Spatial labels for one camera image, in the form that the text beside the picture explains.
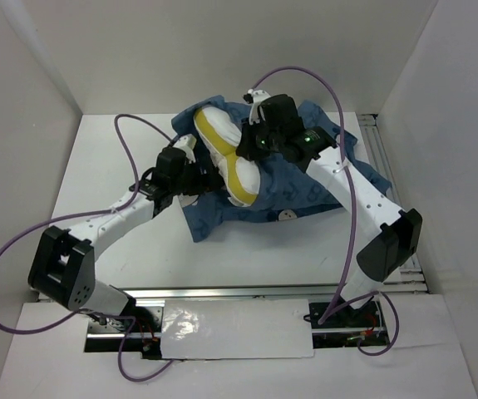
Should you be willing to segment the blue cartoon print pillowcase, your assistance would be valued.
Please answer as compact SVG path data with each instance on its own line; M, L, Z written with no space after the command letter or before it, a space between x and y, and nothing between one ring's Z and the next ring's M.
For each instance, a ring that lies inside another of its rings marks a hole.
M231 137L237 144L240 139L240 122L249 116L250 107L227 102L222 96L213 96L190 106L176 115L171 125L179 136L191 134L196 140L197 161L209 165L209 152L195 128L195 112L202 106L213 106L229 115ZM238 206L226 188L201 195L194 204L183 208L186 222L194 242L201 242L226 221L268 223L284 219L296 219L312 214L328 212L341 205L314 179L306 176L295 165L279 154L261 160L257 165L260 182L259 195L250 206Z

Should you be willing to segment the white pillow with yellow edge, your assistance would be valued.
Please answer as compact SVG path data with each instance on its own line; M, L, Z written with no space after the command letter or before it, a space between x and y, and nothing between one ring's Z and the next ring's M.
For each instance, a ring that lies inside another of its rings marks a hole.
M199 108L193 117L195 129L209 151L235 206L250 207L259 195L261 177L254 161L238 156L241 132L229 114L215 106Z

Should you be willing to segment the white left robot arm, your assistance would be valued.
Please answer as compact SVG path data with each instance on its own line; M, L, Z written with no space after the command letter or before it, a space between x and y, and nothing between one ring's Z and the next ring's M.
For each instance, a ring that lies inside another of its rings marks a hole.
M155 166L137 177L113 209L66 229L48 227L28 284L71 312L106 318L119 332L130 330L148 313L127 292L101 282L96 261L126 234L171 206L174 198L197 198L220 186L211 161L197 160L192 150L164 148Z

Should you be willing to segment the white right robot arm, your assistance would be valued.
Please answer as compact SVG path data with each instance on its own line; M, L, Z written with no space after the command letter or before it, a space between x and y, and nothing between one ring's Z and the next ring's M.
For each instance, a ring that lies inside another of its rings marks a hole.
M343 272L338 297L318 320L324 323L335 312L341 324L355 325L364 315L363 306L416 252L422 217L391 202L343 158L342 139L319 126L307 128L292 97L251 89L244 99L251 108L242 123L237 155L262 160L281 154L333 195L368 240L355 256L357 267Z

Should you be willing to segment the white cover sheet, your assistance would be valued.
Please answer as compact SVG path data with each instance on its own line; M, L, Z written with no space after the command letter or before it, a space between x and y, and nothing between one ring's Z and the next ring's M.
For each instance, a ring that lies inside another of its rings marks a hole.
M168 300L161 355L177 360L312 357L306 314L305 299Z

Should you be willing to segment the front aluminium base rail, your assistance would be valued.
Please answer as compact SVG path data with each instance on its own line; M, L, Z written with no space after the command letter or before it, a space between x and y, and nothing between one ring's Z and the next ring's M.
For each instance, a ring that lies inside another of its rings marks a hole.
M250 286L243 288L144 288L129 289L137 305L153 317L151 322L139 321L126 339L125 352L139 352L144 359L161 358L160 334L167 299L237 300L237 299L295 299L308 300L305 320L311 324L313 348L355 347L389 344L387 322L380 298L368 299L363 308L346 307L332 315L325 323L318 320L327 309L335 292L328 285Z

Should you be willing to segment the aluminium frame rail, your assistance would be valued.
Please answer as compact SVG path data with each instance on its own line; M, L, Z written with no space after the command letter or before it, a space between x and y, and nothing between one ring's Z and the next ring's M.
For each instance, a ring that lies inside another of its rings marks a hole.
M402 203L397 184L394 180L391 163L387 157L386 148L378 129L377 115L357 114L357 122L369 164L392 183L392 187L387 191L387 198L392 202L396 202L405 211L408 211L409 207ZM396 293L423 294L430 292L419 259L415 254L398 268L385 284L390 286L390 291Z

